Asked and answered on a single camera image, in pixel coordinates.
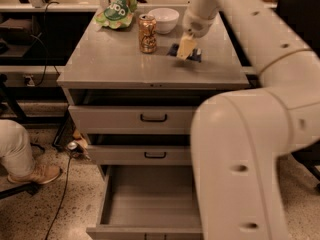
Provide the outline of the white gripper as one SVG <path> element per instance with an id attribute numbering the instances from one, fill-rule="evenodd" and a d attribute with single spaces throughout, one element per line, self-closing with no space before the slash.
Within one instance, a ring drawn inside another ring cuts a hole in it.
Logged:
<path id="1" fill-rule="evenodd" d="M 202 18 L 193 13 L 191 9 L 187 9 L 182 20 L 183 31 L 186 34 L 180 40 L 176 57 L 186 60 L 197 46 L 194 38 L 205 36 L 209 32 L 213 21 L 214 19 Z"/>

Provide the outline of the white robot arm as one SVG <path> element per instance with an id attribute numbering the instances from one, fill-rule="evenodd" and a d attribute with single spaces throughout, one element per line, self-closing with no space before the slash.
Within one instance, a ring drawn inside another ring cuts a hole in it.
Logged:
<path id="1" fill-rule="evenodd" d="M 289 240 L 277 160 L 319 139 L 319 59 L 261 0 L 191 0 L 182 40 L 206 35 L 219 12 L 260 86 L 215 95 L 193 117 L 191 159 L 203 237 Z"/>

